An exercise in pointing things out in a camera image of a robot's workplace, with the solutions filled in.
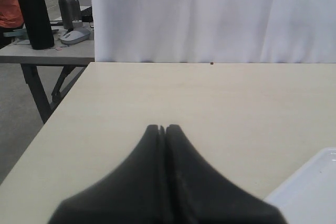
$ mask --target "white mouse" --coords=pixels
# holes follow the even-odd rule
[[[90,37],[90,34],[90,30],[80,27],[63,35],[60,40],[63,44],[74,45],[84,40],[87,40]]]

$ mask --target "desk leg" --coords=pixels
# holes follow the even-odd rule
[[[52,112],[40,76],[38,75],[37,67],[29,64],[21,64],[21,68],[42,121],[46,123]]]

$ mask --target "beige table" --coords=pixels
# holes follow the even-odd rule
[[[264,198],[336,145],[336,65],[91,63],[0,186],[0,223],[45,224],[171,123]]]

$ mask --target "black speaker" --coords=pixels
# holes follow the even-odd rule
[[[54,36],[45,0],[18,0],[33,49],[53,47]]]

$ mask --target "white tray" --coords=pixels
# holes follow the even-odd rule
[[[289,224],[336,224],[336,147],[321,150],[265,201]]]

